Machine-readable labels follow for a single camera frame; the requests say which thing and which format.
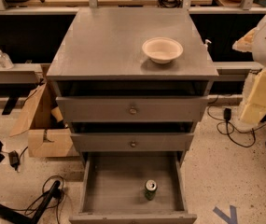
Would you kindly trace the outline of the green soda can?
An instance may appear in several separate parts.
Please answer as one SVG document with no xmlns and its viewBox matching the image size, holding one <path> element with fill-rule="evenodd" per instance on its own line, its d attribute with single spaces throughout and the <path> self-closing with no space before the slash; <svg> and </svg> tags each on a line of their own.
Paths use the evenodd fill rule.
<svg viewBox="0 0 266 224">
<path fill-rule="evenodd" d="M 149 179 L 145 183 L 145 197 L 149 201 L 152 201 L 155 197 L 157 189 L 158 189 L 157 182 L 155 180 Z"/>
</svg>

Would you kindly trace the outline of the grey wooden drawer cabinet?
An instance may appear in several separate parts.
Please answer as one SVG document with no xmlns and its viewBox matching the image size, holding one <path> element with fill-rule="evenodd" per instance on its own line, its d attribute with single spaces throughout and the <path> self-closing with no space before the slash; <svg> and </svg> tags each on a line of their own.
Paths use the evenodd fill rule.
<svg viewBox="0 0 266 224">
<path fill-rule="evenodd" d="M 166 64 L 142 51 L 168 37 L 183 47 Z M 82 8 L 47 73 L 58 97 L 206 98 L 217 70 L 183 8 Z M 71 122 L 73 133 L 192 133 L 200 121 Z"/>
</svg>

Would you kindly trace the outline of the grey top drawer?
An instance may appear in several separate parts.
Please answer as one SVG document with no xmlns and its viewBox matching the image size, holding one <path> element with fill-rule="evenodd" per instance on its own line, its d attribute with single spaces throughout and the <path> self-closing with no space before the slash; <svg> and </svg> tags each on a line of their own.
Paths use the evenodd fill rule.
<svg viewBox="0 0 266 224">
<path fill-rule="evenodd" d="M 57 103 L 71 122 L 172 122 L 200 121 L 207 99 L 58 97 Z"/>
</svg>

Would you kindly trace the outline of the grey middle drawer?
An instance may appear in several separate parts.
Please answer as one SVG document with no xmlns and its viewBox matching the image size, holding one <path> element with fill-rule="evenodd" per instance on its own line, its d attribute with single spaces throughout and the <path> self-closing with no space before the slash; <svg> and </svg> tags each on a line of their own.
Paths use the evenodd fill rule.
<svg viewBox="0 0 266 224">
<path fill-rule="evenodd" d="M 184 151 L 192 133 L 73 133 L 77 151 Z"/>
</svg>

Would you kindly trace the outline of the grey open bottom drawer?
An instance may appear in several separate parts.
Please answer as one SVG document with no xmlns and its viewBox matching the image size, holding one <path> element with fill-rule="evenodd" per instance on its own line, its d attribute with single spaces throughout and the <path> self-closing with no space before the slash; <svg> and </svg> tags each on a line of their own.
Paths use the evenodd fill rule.
<svg viewBox="0 0 266 224">
<path fill-rule="evenodd" d="M 145 183 L 155 180 L 155 197 Z M 110 152 L 88 155 L 81 205 L 71 224 L 194 224 L 184 198 L 174 152 Z"/>
</svg>

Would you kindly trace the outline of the white paper bowl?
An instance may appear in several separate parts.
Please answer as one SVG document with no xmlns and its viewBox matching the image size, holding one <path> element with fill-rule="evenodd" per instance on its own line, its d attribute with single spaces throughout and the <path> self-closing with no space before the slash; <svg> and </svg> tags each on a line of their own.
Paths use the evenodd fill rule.
<svg viewBox="0 0 266 224">
<path fill-rule="evenodd" d="M 166 64 L 183 53 L 182 45 L 168 37 L 154 37 L 144 42 L 142 51 L 154 63 Z"/>
</svg>

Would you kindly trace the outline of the brown cardboard box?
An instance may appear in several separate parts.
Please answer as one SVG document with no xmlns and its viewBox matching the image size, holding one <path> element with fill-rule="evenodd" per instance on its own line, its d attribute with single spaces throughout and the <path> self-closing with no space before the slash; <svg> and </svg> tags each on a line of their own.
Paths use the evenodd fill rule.
<svg viewBox="0 0 266 224">
<path fill-rule="evenodd" d="M 29 156 L 34 158 L 75 157 L 70 130 L 55 103 L 55 92 L 46 79 L 48 64 L 41 64 L 44 81 L 29 92 L 10 137 L 27 133 Z"/>
</svg>

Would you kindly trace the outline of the white pump bottle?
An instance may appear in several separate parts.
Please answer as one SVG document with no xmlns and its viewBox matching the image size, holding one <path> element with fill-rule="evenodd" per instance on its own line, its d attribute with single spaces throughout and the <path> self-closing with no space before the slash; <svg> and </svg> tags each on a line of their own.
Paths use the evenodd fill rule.
<svg viewBox="0 0 266 224">
<path fill-rule="evenodd" d="M 212 42 L 209 39 L 204 40 L 204 45 L 205 45 L 207 50 L 210 49 L 211 44 L 212 44 Z"/>
</svg>

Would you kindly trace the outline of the black power adapter right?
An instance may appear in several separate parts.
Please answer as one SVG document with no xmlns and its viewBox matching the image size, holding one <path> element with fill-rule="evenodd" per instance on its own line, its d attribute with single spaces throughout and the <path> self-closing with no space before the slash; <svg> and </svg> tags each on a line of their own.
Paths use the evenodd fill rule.
<svg viewBox="0 0 266 224">
<path fill-rule="evenodd" d="M 230 121 L 231 120 L 231 109 L 230 108 L 225 108 L 223 112 L 223 117 L 225 121 Z"/>
</svg>

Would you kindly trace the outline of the black power adapter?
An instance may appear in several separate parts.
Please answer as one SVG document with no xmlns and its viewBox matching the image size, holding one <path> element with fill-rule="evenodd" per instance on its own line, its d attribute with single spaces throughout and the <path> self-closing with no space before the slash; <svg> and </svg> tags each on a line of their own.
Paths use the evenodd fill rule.
<svg viewBox="0 0 266 224">
<path fill-rule="evenodd" d="M 225 108 L 223 112 L 223 117 L 225 121 L 230 121 L 231 120 L 231 109 L 230 108 Z"/>
<path fill-rule="evenodd" d="M 15 170 L 17 170 L 20 165 L 19 154 L 15 150 L 13 150 L 8 153 L 8 157 L 9 157 L 10 166 L 13 167 Z"/>
</svg>

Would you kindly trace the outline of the black power adapter left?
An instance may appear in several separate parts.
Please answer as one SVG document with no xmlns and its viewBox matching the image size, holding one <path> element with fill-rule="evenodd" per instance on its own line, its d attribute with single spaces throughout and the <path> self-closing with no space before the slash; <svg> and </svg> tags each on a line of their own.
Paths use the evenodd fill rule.
<svg viewBox="0 0 266 224">
<path fill-rule="evenodd" d="M 8 153 L 8 157 L 9 157 L 10 166 L 13 167 L 15 170 L 17 170 L 20 165 L 19 154 L 15 150 L 13 150 Z"/>
</svg>

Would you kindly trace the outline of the clear sanitizer bottle right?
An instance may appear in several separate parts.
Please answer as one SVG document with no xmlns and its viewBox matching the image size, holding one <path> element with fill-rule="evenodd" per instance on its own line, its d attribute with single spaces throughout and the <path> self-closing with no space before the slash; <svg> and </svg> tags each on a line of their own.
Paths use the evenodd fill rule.
<svg viewBox="0 0 266 224">
<path fill-rule="evenodd" d="M 0 50 L 0 66 L 5 69 L 11 69 L 14 67 L 14 64 L 10 60 L 9 56 L 2 50 Z"/>
</svg>

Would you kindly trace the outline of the black stand base left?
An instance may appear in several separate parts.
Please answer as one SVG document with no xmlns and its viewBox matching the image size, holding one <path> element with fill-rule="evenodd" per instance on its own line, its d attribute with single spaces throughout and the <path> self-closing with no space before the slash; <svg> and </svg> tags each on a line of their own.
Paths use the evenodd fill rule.
<svg viewBox="0 0 266 224">
<path fill-rule="evenodd" d="M 63 182 L 55 180 L 48 190 L 42 187 L 41 194 L 25 207 L 11 207 L 0 203 L 0 218 L 11 224 L 38 224 L 48 209 L 58 209 L 63 200 Z"/>
</svg>

